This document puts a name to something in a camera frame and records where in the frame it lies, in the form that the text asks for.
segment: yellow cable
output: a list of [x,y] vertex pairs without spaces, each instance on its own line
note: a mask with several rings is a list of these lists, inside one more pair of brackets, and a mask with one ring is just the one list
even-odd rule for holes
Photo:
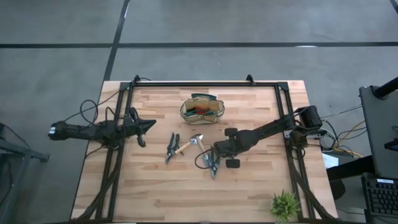
[[[340,145],[340,142],[341,142],[342,140],[345,140],[345,138],[347,138],[353,131],[355,131],[355,129],[356,129],[359,125],[361,125],[361,124],[363,124],[363,123],[365,123],[365,121],[362,121],[362,122],[358,123],[357,125],[355,125],[353,128],[351,128],[351,130],[350,130],[343,138],[341,138],[341,140],[338,140],[338,139],[337,139],[337,143],[336,143],[335,146],[333,146],[333,149],[336,150],[336,151],[340,151],[340,152],[346,152],[345,150],[342,150],[342,149],[339,149],[339,148],[338,148],[339,145]],[[354,155],[356,155],[356,156],[358,156],[358,157],[360,157],[360,158],[363,158],[362,155],[360,155],[360,154],[358,154],[358,153],[356,153],[356,152],[353,152],[353,151],[351,151],[351,152],[352,152],[352,154],[354,154]]]

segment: gray concrete floor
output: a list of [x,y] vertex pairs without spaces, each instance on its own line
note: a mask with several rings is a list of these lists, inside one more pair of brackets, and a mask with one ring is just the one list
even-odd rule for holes
[[[109,43],[122,4],[0,0],[0,44]],[[398,41],[397,24],[388,0],[133,0],[121,42]],[[68,220],[87,142],[53,142],[47,131],[83,100],[98,100],[108,56],[109,49],[0,49],[0,122],[51,154],[47,164],[31,164],[15,223]],[[397,47],[119,49],[111,80],[305,80],[311,104],[328,115],[358,104],[360,86],[396,77],[396,58]],[[363,119],[356,110],[331,122],[340,132]],[[346,145],[370,154],[366,135]]]

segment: keyboard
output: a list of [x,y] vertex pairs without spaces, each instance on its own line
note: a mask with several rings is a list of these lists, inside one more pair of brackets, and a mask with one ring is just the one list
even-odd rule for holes
[[362,184],[371,215],[398,218],[398,180],[362,176]]

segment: wooden tabletop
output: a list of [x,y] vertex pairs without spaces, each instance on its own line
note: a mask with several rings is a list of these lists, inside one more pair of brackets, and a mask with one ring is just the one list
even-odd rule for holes
[[[309,105],[304,82],[287,82],[294,109]],[[100,101],[118,91],[119,84],[104,82]],[[224,101],[226,109],[220,122],[191,125],[180,117],[180,107],[192,93],[207,93]],[[104,120],[105,108],[109,106],[114,110],[116,102],[117,95],[101,105],[97,121]],[[136,137],[126,141],[115,222],[275,221],[269,213],[272,196],[282,190],[292,191],[282,134],[259,141],[249,151],[240,154],[241,167],[238,169],[227,169],[222,159],[215,180],[209,170],[201,170],[194,165],[195,156],[201,153],[199,146],[190,146],[184,156],[179,154],[165,164],[166,147],[172,133],[181,135],[180,146],[188,142],[190,136],[201,133],[203,144],[210,148],[215,141],[225,139],[225,128],[254,129],[278,119],[273,88],[134,88],[132,106],[142,119],[156,119],[157,123],[145,136],[147,147],[139,147]],[[99,146],[91,142],[87,153]],[[86,159],[72,218],[78,217],[98,193],[106,150],[101,149]],[[328,212],[337,217],[320,149],[314,146],[306,148],[304,160],[312,192]],[[303,193],[300,193],[307,217]]]

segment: green succulent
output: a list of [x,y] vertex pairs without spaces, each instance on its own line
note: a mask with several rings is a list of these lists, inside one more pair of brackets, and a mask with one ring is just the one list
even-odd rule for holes
[[274,194],[272,206],[269,211],[278,221],[286,223],[289,221],[289,218],[295,217],[297,212],[300,211],[299,202],[294,197],[294,194],[290,192],[285,193],[283,190],[280,196]]

